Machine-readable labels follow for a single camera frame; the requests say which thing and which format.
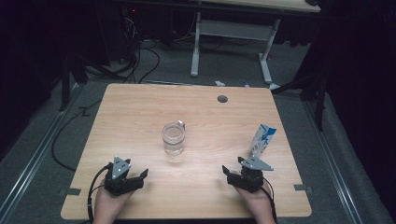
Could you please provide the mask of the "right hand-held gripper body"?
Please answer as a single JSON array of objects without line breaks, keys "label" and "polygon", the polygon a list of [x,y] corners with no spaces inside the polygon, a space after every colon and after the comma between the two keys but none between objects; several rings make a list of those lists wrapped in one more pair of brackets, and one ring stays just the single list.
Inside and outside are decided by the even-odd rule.
[{"label": "right hand-held gripper body", "polygon": [[273,171],[274,168],[262,161],[260,158],[252,156],[241,164],[239,173],[232,173],[227,177],[227,183],[234,187],[255,192],[259,190],[264,182],[263,171]]}]

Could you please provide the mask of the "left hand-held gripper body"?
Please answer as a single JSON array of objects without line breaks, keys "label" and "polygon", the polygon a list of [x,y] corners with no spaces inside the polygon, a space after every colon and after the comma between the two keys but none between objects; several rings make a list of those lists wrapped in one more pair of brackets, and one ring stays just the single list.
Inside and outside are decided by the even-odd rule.
[{"label": "left hand-held gripper body", "polygon": [[131,192],[137,189],[142,189],[144,186],[144,179],[139,176],[128,178],[128,172],[131,169],[131,164],[116,156],[114,161],[110,163],[110,168],[106,174],[105,189],[114,196]]}]

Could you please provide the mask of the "blue and white pouch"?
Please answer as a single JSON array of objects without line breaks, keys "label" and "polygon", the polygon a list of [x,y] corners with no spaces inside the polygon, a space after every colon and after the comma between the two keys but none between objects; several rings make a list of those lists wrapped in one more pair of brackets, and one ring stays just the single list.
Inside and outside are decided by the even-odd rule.
[{"label": "blue and white pouch", "polygon": [[274,134],[276,133],[276,129],[269,127],[267,125],[261,124],[255,132],[255,135],[251,141],[248,155],[249,157],[255,156],[260,157],[260,155],[264,152],[264,150],[269,145],[272,140]]}]

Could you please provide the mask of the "clear glass jar hinged lid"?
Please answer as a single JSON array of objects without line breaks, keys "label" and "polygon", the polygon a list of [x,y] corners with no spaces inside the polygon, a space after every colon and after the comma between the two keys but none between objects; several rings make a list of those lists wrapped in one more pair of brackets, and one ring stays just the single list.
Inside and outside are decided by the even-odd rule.
[{"label": "clear glass jar hinged lid", "polygon": [[185,135],[186,130],[183,121],[167,123],[162,132],[164,151],[170,156],[180,155],[185,148]]}]

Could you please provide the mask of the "person's right hand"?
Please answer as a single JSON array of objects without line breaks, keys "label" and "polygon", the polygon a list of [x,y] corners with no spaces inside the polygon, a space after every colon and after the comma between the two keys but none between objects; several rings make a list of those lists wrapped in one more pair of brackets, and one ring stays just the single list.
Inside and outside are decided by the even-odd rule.
[{"label": "person's right hand", "polygon": [[265,191],[258,190],[253,193],[235,188],[238,194],[243,198],[247,209],[253,215],[257,224],[276,224],[272,215],[272,206],[269,197],[266,192],[270,193],[270,189],[267,184],[262,186]]}]

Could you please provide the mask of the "person's left hand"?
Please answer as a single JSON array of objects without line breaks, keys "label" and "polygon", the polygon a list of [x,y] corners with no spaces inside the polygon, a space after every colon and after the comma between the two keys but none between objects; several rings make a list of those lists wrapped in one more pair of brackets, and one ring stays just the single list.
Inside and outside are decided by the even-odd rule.
[{"label": "person's left hand", "polygon": [[133,191],[121,194],[120,196],[112,195],[108,190],[99,188],[95,197],[94,218],[92,224],[113,224],[120,214],[123,206],[128,202]]}]

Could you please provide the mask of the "black metal stand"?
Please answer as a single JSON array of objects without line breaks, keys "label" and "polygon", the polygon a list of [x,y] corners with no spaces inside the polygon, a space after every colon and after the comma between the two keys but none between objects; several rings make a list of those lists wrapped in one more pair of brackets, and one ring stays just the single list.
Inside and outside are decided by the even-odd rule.
[{"label": "black metal stand", "polygon": [[296,78],[274,90],[272,94],[279,94],[286,90],[301,89],[300,99],[307,102],[315,102],[314,122],[322,132],[323,112],[325,109],[325,92],[328,75],[316,65],[301,65],[298,69]]},{"label": "black metal stand", "polygon": [[77,84],[88,82],[85,72],[83,57],[81,55],[66,56],[62,61],[62,101],[61,111],[65,111],[70,102],[70,77],[73,77]]}]

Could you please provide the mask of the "dark computer tower red light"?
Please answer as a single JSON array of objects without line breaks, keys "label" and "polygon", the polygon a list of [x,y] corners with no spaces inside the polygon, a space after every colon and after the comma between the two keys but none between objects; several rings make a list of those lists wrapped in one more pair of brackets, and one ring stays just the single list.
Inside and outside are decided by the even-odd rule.
[{"label": "dark computer tower red light", "polygon": [[136,7],[121,7],[120,17],[126,45],[125,57],[129,59],[139,43],[141,21]]}]

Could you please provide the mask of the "light wooden desk top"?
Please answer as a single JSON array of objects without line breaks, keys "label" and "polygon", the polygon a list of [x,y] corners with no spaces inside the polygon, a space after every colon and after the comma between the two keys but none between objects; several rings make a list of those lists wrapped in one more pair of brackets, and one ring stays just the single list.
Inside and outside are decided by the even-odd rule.
[{"label": "light wooden desk top", "polygon": [[283,9],[299,12],[319,13],[319,6],[311,6],[305,0],[199,0],[201,2],[229,4],[235,6],[261,7],[272,9]]}]

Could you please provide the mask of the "metal floor rail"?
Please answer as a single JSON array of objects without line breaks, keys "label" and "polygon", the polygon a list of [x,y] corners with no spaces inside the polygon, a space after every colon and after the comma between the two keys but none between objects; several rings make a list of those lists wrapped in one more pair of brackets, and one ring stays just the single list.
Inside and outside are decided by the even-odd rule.
[{"label": "metal floor rail", "polygon": [[323,131],[321,131],[316,124],[314,107],[310,103],[303,103],[303,107],[310,120],[311,125],[315,130],[316,136],[320,143],[320,148],[325,160],[325,164],[328,169],[328,173],[332,179],[338,198],[345,210],[349,224],[363,224],[361,215],[354,203],[349,187],[347,186],[347,183],[343,178],[340,169],[336,163],[336,160],[332,154],[330,145]]},{"label": "metal floor rail", "polygon": [[0,224],[7,224],[11,218],[15,208],[17,207],[19,201],[21,200],[24,192],[29,187],[32,179],[34,178],[38,168],[40,167],[42,161],[46,157],[50,149],[50,143],[54,140],[56,132],[60,129],[60,126],[69,111],[72,104],[77,100],[78,96],[81,94],[84,86],[75,84],[71,90],[70,101],[60,110],[54,117],[52,123],[48,127],[45,135],[39,142],[38,146],[31,159],[23,167],[18,180],[14,184],[10,193],[4,200],[3,204],[0,206]]}]

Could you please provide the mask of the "white metal desk frame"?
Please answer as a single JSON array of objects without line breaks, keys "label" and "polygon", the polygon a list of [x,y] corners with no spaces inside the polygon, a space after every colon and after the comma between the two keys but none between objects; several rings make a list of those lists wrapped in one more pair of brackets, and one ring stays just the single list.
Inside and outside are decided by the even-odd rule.
[{"label": "white metal desk frame", "polygon": [[191,58],[191,76],[197,77],[199,74],[200,37],[202,35],[257,40],[264,42],[263,50],[258,55],[264,82],[269,85],[270,90],[279,88],[279,85],[272,80],[267,62],[279,24],[280,19],[275,19],[272,25],[203,20],[201,13],[198,12],[196,14],[194,48]]}]

